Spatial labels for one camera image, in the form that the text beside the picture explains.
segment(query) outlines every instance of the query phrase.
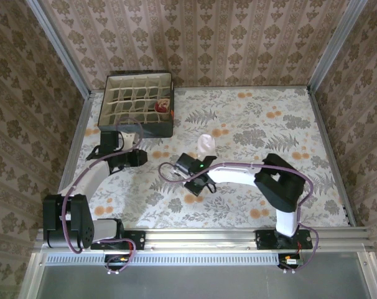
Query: storage organizer box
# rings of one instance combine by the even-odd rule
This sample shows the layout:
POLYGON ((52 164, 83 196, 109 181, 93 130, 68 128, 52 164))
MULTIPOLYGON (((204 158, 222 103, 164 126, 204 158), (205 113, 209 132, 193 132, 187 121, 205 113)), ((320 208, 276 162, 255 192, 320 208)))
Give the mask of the storage organizer box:
POLYGON ((118 130, 139 133, 132 120, 140 121, 144 138, 167 138, 173 135, 174 89, 170 73, 113 75, 107 78, 98 120, 102 131, 118 130), (169 101, 166 112, 157 112, 157 102, 169 101))

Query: wallpaper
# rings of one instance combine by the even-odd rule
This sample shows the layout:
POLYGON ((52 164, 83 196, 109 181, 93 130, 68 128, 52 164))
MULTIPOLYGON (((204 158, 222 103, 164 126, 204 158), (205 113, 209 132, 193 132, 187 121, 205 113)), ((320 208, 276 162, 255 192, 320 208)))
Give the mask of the wallpaper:
POLYGON ((175 86, 307 85, 348 1, 43 0, 91 89, 114 70, 175 86))
POLYGON ((358 222, 377 254, 377 1, 368 1, 317 90, 358 222))
POLYGON ((82 104, 25 2, 0 1, 0 298, 17 298, 82 104))

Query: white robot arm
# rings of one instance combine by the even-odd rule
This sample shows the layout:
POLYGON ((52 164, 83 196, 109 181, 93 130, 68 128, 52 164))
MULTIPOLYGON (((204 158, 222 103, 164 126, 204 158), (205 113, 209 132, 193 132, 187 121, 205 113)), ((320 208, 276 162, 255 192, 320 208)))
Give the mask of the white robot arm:
POLYGON ((183 154, 175 164, 175 172, 187 179, 209 169, 197 178, 185 183, 185 188, 198 196, 206 186, 216 191, 215 184, 237 183, 258 187, 270 204, 276 208, 278 233, 292 237, 298 228, 297 201, 303 193, 305 180, 293 173, 269 168, 296 170, 276 154, 269 154, 264 168, 248 167, 251 163, 219 161, 215 156, 207 156, 203 161, 183 154))
POLYGON ((96 146, 87 157, 85 166, 78 176, 77 183, 71 183, 56 195, 48 195, 43 201, 44 207, 44 243, 49 247, 67 247, 62 228, 62 202, 69 190, 67 202, 67 229, 69 239, 76 249, 88 248, 92 243, 105 239, 118 239, 123 234, 120 219, 98 219, 93 221, 88 203, 100 186, 111 174, 126 167, 137 167, 147 162, 147 153, 133 149, 122 153, 124 148, 132 148, 137 135, 123 136, 124 145, 120 149, 118 135, 121 132, 101 133, 100 145, 96 146), (104 160, 93 162, 104 157, 104 160))

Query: floral tablecloth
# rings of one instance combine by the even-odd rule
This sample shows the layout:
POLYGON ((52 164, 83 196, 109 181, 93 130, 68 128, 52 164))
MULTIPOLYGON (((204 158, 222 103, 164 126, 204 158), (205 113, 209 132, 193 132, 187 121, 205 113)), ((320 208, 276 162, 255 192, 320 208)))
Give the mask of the floral tablecloth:
MULTIPOLYGON (((97 93, 75 176, 100 142, 97 128, 102 93, 97 93)), ((314 113, 305 88, 178 88, 172 138, 144 140, 149 161, 106 179, 90 201, 94 219, 117 217, 125 227, 271 227, 276 213, 253 187, 220 184, 195 197, 157 173, 161 162, 181 153, 196 155, 201 134, 216 139, 216 153, 228 160, 261 162, 277 153, 315 184, 301 220, 312 226, 347 226, 314 113)))

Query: metal frame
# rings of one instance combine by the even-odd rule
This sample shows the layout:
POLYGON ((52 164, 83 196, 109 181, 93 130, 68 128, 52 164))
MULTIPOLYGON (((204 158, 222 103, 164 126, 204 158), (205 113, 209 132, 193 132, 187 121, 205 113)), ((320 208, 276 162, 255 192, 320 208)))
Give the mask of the metal frame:
POLYGON ((82 94, 84 99, 89 98, 89 88, 85 83, 85 80, 81 76, 81 73, 77 69, 74 61, 71 59, 67 48, 64 46, 61 38, 58 36, 57 31, 55 30, 55 26, 50 21, 46 10, 43 9, 41 1, 38 0, 27 0, 29 7, 32 9, 32 12, 35 14, 35 17, 39 21, 39 24, 42 26, 43 30, 49 41, 52 43, 56 53, 62 60, 65 68, 67 69, 68 73, 70 74, 72 80, 74 81, 75 85, 79 89, 80 93, 82 94))
POLYGON ((358 252, 361 269, 371 298, 377 298, 377 259, 374 252, 358 252))
MULTIPOLYGON (((365 227, 319 227, 316 228, 320 242, 317 252, 358 252, 359 259, 367 262, 368 268, 363 269, 372 298, 377 298, 377 262, 372 250, 365 227)), ((146 245, 138 257, 158 257, 166 254, 176 257, 186 256, 242 256, 256 257, 273 255, 280 250, 257 250, 255 228, 252 229, 132 229, 146 231, 146 245)), ((107 254, 125 254, 124 250, 107 251, 107 254)), ((19 298, 36 298, 40 281, 49 256, 70 254, 68 249, 50 249, 43 245, 43 232, 40 230, 34 253, 29 262, 26 276, 22 284, 19 298)), ((87 257, 103 257, 104 250, 86 249, 81 255, 87 257)))
POLYGON ((312 105, 312 108, 313 108, 315 120, 317 122, 317 125, 319 126, 321 139, 323 141, 325 151, 327 152, 328 160, 330 161, 330 167, 331 167, 332 175, 333 175, 333 178, 335 180, 335 184, 337 185, 339 196, 340 196, 340 198, 342 198, 342 201, 345 204, 345 209, 346 209, 346 212, 347 212, 347 217, 349 219, 350 225, 356 226, 356 219, 355 219, 355 216, 353 214, 353 210, 351 209, 349 197, 348 197, 346 190, 345 190, 345 187, 343 185, 343 181, 342 181, 342 177, 340 175, 337 160, 335 159, 335 155, 333 154, 331 142, 330 142, 330 139, 328 138, 327 129, 325 128, 323 118, 321 116, 321 112, 320 112, 319 106, 317 105, 317 101, 314 97, 313 91, 309 91, 309 100, 310 100, 310 104, 312 105))
MULTIPOLYGON (((48 254, 46 266, 104 266, 103 254, 48 254)), ((217 253, 217 254, 160 254, 138 253, 129 266, 255 266, 278 265, 277 253, 217 253)))
POLYGON ((66 188, 74 178, 74 173, 75 169, 77 168, 80 149, 83 142, 83 137, 85 136, 86 126, 89 121, 94 97, 95 94, 91 93, 90 97, 83 103, 81 115, 78 120, 78 125, 75 129, 74 138, 71 142, 70 152, 68 154, 67 162, 65 163, 62 180, 60 181, 60 185, 58 187, 59 192, 66 188))
POLYGON ((315 92, 320 86, 366 3, 367 0, 351 0, 349 2, 310 78, 308 86, 311 91, 315 92))
POLYGON ((306 85, 290 85, 290 86, 214 86, 214 87, 175 87, 178 90, 239 90, 239 89, 300 89, 306 88, 306 85))

